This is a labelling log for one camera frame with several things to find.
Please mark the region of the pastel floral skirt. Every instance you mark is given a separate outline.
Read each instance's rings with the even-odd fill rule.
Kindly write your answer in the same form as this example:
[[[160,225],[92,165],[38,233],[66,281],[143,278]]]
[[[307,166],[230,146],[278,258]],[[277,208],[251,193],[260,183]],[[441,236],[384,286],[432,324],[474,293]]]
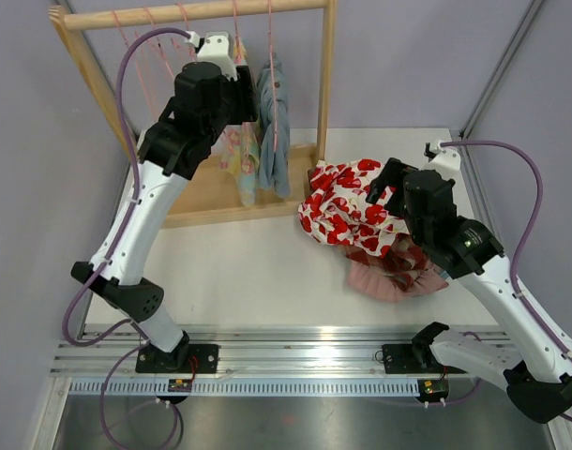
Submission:
[[[233,176],[240,202],[245,207],[256,203],[260,165],[259,124],[245,122],[228,126],[221,136],[219,168]]]

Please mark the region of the red heart print skirt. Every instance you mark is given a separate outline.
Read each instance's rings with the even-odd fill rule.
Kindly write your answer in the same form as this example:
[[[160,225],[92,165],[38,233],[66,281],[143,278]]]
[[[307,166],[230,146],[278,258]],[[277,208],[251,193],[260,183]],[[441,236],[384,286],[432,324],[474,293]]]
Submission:
[[[297,209],[304,232],[320,244],[353,246],[370,256],[385,256],[408,230],[402,219],[384,209],[391,188],[376,203],[367,201],[370,182],[383,168],[382,162],[368,158],[340,164],[319,161],[310,172],[310,194]]]

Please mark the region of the blue denim skirt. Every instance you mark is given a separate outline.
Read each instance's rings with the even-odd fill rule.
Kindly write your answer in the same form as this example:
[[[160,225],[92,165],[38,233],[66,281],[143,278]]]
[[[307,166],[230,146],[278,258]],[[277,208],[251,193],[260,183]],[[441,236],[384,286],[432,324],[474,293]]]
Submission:
[[[291,195],[289,153],[291,127],[289,89],[282,63],[275,52],[263,65],[258,81],[260,159],[259,186],[281,198]]]

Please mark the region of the red plaid wool skirt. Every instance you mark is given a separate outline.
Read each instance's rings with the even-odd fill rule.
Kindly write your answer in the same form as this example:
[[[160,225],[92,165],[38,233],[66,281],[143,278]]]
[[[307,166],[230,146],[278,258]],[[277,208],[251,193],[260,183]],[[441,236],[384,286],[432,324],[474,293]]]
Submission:
[[[365,250],[355,246],[338,246],[338,250],[351,263],[363,263],[376,269],[381,275],[393,278],[401,288],[409,287],[420,272],[429,269],[441,275],[440,268],[435,266],[406,234],[397,234],[383,257],[369,255]]]

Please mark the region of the pink ruffled skirt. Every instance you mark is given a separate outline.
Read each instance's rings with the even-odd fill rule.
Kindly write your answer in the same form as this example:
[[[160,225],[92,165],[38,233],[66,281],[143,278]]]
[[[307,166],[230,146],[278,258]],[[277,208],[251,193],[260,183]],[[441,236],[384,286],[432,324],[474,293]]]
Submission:
[[[449,286],[439,274],[429,269],[420,272],[409,287],[401,288],[393,278],[381,275],[376,269],[360,262],[351,263],[347,283],[353,290],[386,303],[434,294]]]

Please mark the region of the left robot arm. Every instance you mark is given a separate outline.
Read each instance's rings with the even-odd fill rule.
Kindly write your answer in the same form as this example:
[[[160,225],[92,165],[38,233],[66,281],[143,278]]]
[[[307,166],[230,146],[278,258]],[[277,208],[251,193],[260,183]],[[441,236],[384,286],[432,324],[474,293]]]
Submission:
[[[234,77],[210,62],[186,64],[158,121],[139,138],[134,185],[98,252],[76,262],[74,279],[121,311],[143,332],[141,373],[188,368],[189,336],[162,305],[164,291],[143,276],[152,244],[175,200],[228,126],[257,118],[255,83],[239,65]]]

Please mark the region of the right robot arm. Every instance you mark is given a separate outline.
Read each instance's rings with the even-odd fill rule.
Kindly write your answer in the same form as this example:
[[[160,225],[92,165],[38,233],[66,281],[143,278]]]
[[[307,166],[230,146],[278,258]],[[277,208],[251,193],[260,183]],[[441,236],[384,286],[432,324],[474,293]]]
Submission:
[[[415,244],[471,293],[512,341],[511,351],[433,322],[413,339],[423,371],[458,368],[506,392],[515,407],[547,424],[572,407],[572,338],[511,274],[502,245],[481,222],[458,214],[453,179],[389,159],[369,185],[367,200],[394,190],[386,212],[405,221]]]

